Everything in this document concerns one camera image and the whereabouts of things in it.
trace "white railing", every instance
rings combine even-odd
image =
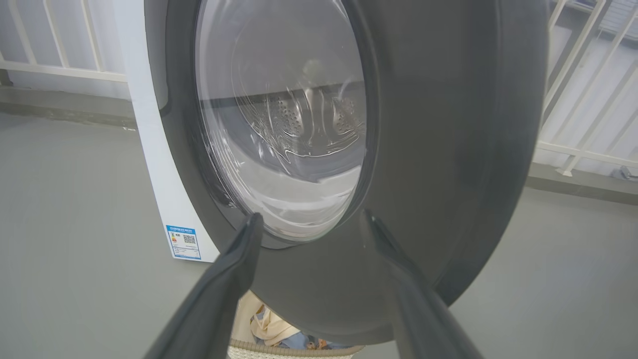
[[[591,15],[585,23],[584,28],[582,29],[581,34],[576,39],[574,46],[570,49],[569,55],[567,56],[565,62],[562,64],[556,80],[551,85],[548,85],[549,89],[547,90],[547,94],[545,97],[544,110],[546,110],[550,102],[554,100],[558,88],[565,79],[569,68],[573,65],[578,52],[581,50],[583,45],[586,45],[587,35],[592,30],[594,23],[600,16],[601,10],[606,1],[612,0],[598,0],[596,6],[591,11]],[[558,16],[560,15],[561,11],[563,11],[563,7],[565,6],[566,2],[567,0],[558,0],[558,2],[556,3],[556,7],[554,8],[549,21],[550,30],[556,24]],[[564,176],[572,176],[572,169],[574,169],[574,167],[583,158],[614,165],[638,167],[638,161],[627,158],[614,157],[611,155],[611,153],[616,149],[617,145],[621,141],[625,140],[625,133],[628,131],[628,129],[636,122],[636,118],[638,117],[638,109],[636,109],[636,111],[634,111],[634,113],[629,116],[627,122],[621,127],[620,132],[618,132],[615,138],[608,144],[605,151],[603,151],[602,153],[597,153],[591,150],[591,145],[597,139],[597,136],[601,133],[605,126],[609,124],[614,110],[616,110],[619,103],[624,99],[625,95],[630,89],[630,86],[636,82],[636,78],[638,77],[638,59],[634,60],[633,64],[629,67],[622,79],[618,82],[611,96],[608,98],[600,112],[596,115],[595,119],[591,122],[591,124],[589,124],[589,127],[586,129],[584,135],[579,139],[577,145],[566,146],[564,144],[558,143],[558,140],[561,138],[561,136],[565,135],[565,129],[573,128],[573,125],[580,120],[580,117],[577,116],[577,114],[580,110],[583,109],[584,105],[587,104],[586,100],[592,93],[592,90],[595,88],[595,86],[602,86],[602,82],[600,81],[601,73],[607,68],[610,62],[610,58],[612,58],[612,55],[616,52],[616,49],[618,48],[620,42],[625,37],[627,31],[632,25],[632,22],[635,21],[636,18],[638,18],[638,5],[634,6],[633,10],[628,14],[625,23],[616,33],[614,40],[608,46],[602,60],[595,68],[592,76],[588,79],[585,87],[580,89],[581,92],[577,97],[577,100],[571,106],[571,109],[569,110],[566,118],[562,119],[558,130],[549,137],[550,139],[547,142],[538,141],[537,143],[538,149],[568,155],[563,165],[557,168],[557,171]],[[541,138],[548,137],[548,133],[546,133],[548,122],[550,122],[549,119],[541,130]]]
[[[66,51],[64,49],[64,42],[62,41],[62,38],[60,36],[60,31],[57,26],[57,19],[51,9],[50,0],[42,0],[42,4],[44,6],[45,13],[47,14],[49,28],[51,30],[51,34],[53,36],[53,40],[55,42],[56,49],[57,49],[57,55],[60,59],[60,63],[62,64],[62,66],[38,64],[38,62],[36,61],[36,57],[33,54],[33,49],[31,48],[31,43],[29,41],[29,37],[27,36],[27,31],[24,27],[22,17],[20,16],[20,12],[18,10],[16,0],[8,0],[8,6],[9,6],[11,18],[13,19],[15,29],[18,33],[18,37],[20,38],[20,42],[27,56],[28,62],[23,63],[18,61],[5,60],[2,53],[0,52],[0,68],[5,70],[39,72],[39,73],[48,73],[51,75],[82,77],[85,79],[126,82],[125,74],[104,71],[104,66],[102,64],[102,59],[100,56],[100,49],[98,47],[98,41],[95,35],[95,28],[93,25],[93,20],[91,18],[91,11],[89,9],[89,5],[87,3],[87,0],[79,0],[79,1],[80,1],[80,4],[82,5],[82,13],[84,15],[84,24],[86,26],[86,31],[89,37],[89,43],[91,44],[91,51],[93,53],[93,60],[95,62],[96,70],[90,70],[86,68],[74,68],[69,66],[69,61],[66,55]]]

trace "basket rim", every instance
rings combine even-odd
[[[255,343],[248,343],[237,339],[230,339],[230,346],[233,348],[244,349],[248,351],[255,351],[258,353],[267,353],[273,355],[284,356],[301,356],[301,357],[327,357],[327,356],[346,356],[358,353],[364,346],[353,346],[346,349],[330,349],[330,350],[300,350],[300,349],[288,349],[277,348],[271,346],[262,346]]]

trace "white wall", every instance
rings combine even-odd
[[[88,0],[88,3],[104,71],[124,73],[112,0]],[[69,65],[95,70],[80,0],[51,0],[50,4]],[[42,0],[18,0],[17,6],[37,63],[61,66]],[[0,0],[0,51],[6,60],[27,62],[9,12],[8,0]],[[9,71],[9,78],[14,86],[22,88],[130,99],[127,85],[120,82],[18,71]]]
[[[570,33],[569,29],[558,26],[552,30],[549,53],[550,71],[556,65]],[[570,78],[564,92],[548,117],[539,140],[551,142],[561,124],[566,120],[568,113],[572,110],[576,100],[584,91],[585,85],[592,77],[598,64],[600,64],[610,44],[610,41],[600,39],[594,39],[590,43],[577,70]],[[556,139],[556,144],[570,147],[575,147],[578,144],[636,59],[638,59],[638,50],[622,45],[616,49],[607,67],[594,84],[593,90],[584,99],[584,105],[574,114],[576,121],[574,121],[573,125],[565,128],[563,134]],[[599,133],[589,150],[596,153],[605,153],[636,108],[638,108],[638,82],[634,81],[628,93],[613,112],[610,122]],[[609,155],[633,161],[638,160],[638,121],[627,130],[623,140],[618,143],[614,151],[610,152]],[[566,159],[566,155],[537,149],[533,160],[534,162],[561,167]],[[583,159],[576,165],[575,169],[609,175],[613,169],[618,167],[618,165]]]

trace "open washing machine door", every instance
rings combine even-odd
[[[321,338],[392,340],[388,287],[370,265],[385,233],[453,303],[526,178],[546,7],[146,0],[163,131],[197,216],[226,253],[245,218],[263,216],[251,290]]]

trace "laundry basket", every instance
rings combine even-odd
[[[231,359],[350,359],[355,353],[364,348],[364,346],[354,346],[346,349],[299,350],[256,344],[250,331],[250,318],[262,304],[262,301],[251,291],[248,291],[237,303],[235,323],[230,345],[228,346],[228,356]]]

